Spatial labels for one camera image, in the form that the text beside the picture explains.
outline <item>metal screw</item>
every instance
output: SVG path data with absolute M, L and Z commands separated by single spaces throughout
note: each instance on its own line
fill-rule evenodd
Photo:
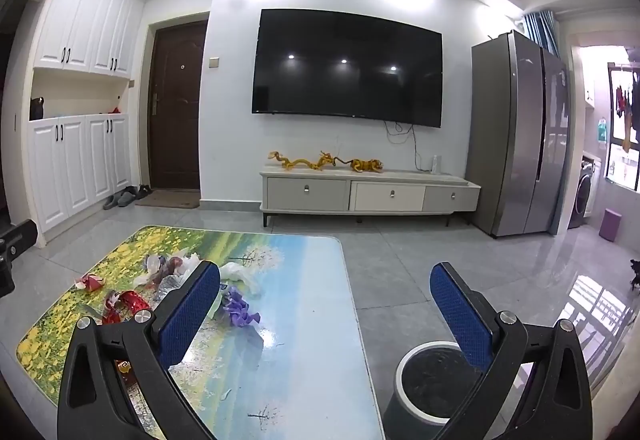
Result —
M 151 312 L 149 310 L 141 310 L 133 318 L 137 323 L 146 323 L 151 318 Z
M 562 328 L 562 330 L 564 330 L 566 332 L 574 331 L 574 324 L 568 319 L 561 319 L 560 320 L 560 327 Z
M 518 320 L 518 318 L 516 317 L 516 315 L 513 312 L 509 312 L 509 311 L 500 312 L 500 321 L 502 321 L 506 325 L 512 325 L 517 320 Z
M 80 317 L 78 319 L 78 322 L 76 323 L 76 326 L 78 328 L 80 328 L 81 330 L 84 330 L 88 325 L 91 324 L 91 317 Z

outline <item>black tv screen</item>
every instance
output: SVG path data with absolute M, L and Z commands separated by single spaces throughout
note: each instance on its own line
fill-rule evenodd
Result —
M 442 35 L 364 15 L 262 10 L 252 112 L 440 127 Z

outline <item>tv stand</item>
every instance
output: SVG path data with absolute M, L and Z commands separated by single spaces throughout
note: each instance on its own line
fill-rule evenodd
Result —
M 346 168 L 321 171 L 278 166 L 264 168 L 262 224 L 273 214 L 427 215 L 472 212 L 479 185 L 449 175 L 412 171 L 357 173 Z

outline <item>black trash can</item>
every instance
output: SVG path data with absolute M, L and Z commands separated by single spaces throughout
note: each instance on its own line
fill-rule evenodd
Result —
M 394 394 L 382 419 L 386 436 L 390 440 L 434 438 L 480 375 L 456 343 L 416 346 L 396 369 Z

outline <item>refrigerator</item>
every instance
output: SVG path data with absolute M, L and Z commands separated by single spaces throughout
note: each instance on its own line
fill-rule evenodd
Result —
M 566 68 L 515 31 L 471 56 L 466 179 L 482 187 L 471 221 L 494 237 L 548 231 L 568 140 Z

